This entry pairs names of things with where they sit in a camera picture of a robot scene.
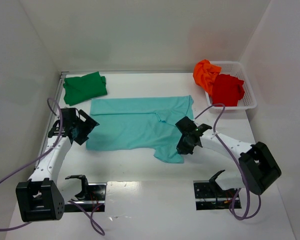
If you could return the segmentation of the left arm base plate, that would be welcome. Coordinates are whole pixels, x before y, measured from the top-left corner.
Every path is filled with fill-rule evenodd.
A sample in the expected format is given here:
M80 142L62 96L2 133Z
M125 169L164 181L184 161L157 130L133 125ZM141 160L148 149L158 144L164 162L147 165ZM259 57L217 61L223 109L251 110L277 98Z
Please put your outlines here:
M74 201L89 214L94 208L96 208L96 213L101 213L105 211L106 190L106 183L89 183L87 193L84 196L80 198L73 196L70 200Z

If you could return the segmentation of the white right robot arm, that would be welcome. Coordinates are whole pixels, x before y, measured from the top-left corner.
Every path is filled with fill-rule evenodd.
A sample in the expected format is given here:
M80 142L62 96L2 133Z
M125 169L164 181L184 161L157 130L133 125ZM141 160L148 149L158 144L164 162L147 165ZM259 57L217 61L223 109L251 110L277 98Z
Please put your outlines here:
M282 175L279 165L263 142L252 144L236 140L214 132L207 124L197 126L187 116L175 125L181 132L176 146L180 155L192 155L194 148L199 146L231 160L236 159L246 179L248 190L255 195L262 195Z

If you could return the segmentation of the teal t shirt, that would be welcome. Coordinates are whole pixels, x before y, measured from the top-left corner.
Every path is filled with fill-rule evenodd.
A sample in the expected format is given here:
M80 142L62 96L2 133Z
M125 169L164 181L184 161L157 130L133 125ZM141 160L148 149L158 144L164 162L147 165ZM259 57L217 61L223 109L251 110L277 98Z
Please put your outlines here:
M182 136L176 123L193 119L190 95L145 98L93 99L90 117L99 123L88 135L86 149L118 151L153 149L153 156L168 164L182 164L177 152Z

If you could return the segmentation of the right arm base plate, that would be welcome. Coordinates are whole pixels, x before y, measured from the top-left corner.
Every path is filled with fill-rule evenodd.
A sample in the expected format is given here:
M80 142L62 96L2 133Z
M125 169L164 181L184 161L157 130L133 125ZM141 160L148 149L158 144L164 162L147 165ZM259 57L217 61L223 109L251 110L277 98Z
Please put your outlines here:
M231 188L215 194L208 181L194 181L193 189L197 211L228 210L237 192L236 188Z

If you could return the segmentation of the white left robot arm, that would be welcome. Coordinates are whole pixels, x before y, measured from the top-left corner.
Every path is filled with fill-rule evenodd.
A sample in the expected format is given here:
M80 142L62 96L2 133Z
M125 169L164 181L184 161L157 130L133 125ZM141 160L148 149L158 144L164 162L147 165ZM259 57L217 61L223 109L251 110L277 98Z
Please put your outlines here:
M29 179L18 183L15 190L25 223L60 220L68 201L72 198L83 200L88 195L88 180L83 174L67 176L62 190L58 189L57 180L73 143L85 143L99 123L81 109L63 108L61 114L61 119L54 122L47 135L48 154L39 161Z

